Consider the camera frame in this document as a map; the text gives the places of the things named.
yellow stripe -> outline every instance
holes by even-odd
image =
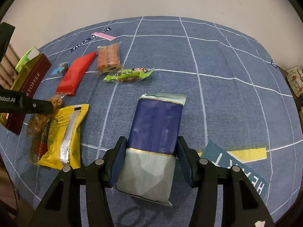
[[[127,148],[127,149],[134,150],[134,151],[137,151],[137,152],[143,152],[143,153],[149,153],[149,154],[157,154],[157,155],[162,155],[162,156],[175,157],[174,155],[171,155],[171,154],[154,153],[154,152],[144,151],[144,150],[135,149],[135,148]]]
[[[163,102],[172,102],[172,103],[176,103],[176,104],[180,104],[180,105],[182,105],[182,103],[180,103],[180,102],[174,102],[174,101],[170,101],[170,100],[162,100],[162,99],[158,99],[158,98],[140,97],[139,99],[158,100],[158,101],[163,101]]]
[[[252,148],[228,152],[244,163],[267,158],[266,148]]]

green candy wrapper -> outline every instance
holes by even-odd
[[[133,68],[124,69],[116,72],[115,75],[107,75],[103,80],[106,82],[124,82],[124,81],[138,81],[147,78],[154,69]]]

silver seal strip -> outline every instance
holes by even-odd
[[[81,107],[81,105],[74,105],[75,108]],[[66,130],[63,136],[63,140],[60,146],[60,161],[63,166],[69,166],[69,145],[71,143],[71,137],[76,119],[81,109],[75,110],[69,117],[69,121],[66,126]]]

snack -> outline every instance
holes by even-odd
[[[80,124],[89,104],[68,106],[59,109],[49,127],[47,152],[38,165],[61,170],[70,165],[73,169],[80,165]]]
[[[122,69],[120,65],[119,45],[121,42],[98,47],[97,68],[100,73]]]
[[[55,95],[52,98],[48,99],[48,101],[51,101],[54,106],[54,112],[52,114],[33,114],[28,121],[26,134],[31,135],[33,137],[39,136],[41,132],[43,131],[47,121],[51,119],[58,110],[62,106],[62,99],[59,95]]]
[[[124,69],[113,76],[107,75],[103,80],[106,82],[138,81],[147,78],[153,71],[154,69],[145,68]]]
[[[52,75],[60,74],[60,76],[64,76],[71,66],[70,62],[63,62],[58,64],[58,68],[56,68],[53,72]]]
[[[72,65],[69,67],[60,84],[58,85],[56,94],[67,94],[70,96],[75,95],[75,90],[96,53],[97,52],[89,53],[73,61]]]
[[[168,199],[185,101],[186,96],[174,94],[140,97],[116,185],[118,190],[172,206]]]
[[[36,164],[42,156],[47,152],[47,139],[50,120],[46,122],[46,126],[37,136],[31,140],[31,149],[29,152],[29,160]]]

yellow snack package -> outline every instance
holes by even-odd
[[[47,149],[37,163],[61,170],[70,165],[80,168],[80,124],[89,104],[73,105],[59,109],[49,127]]]

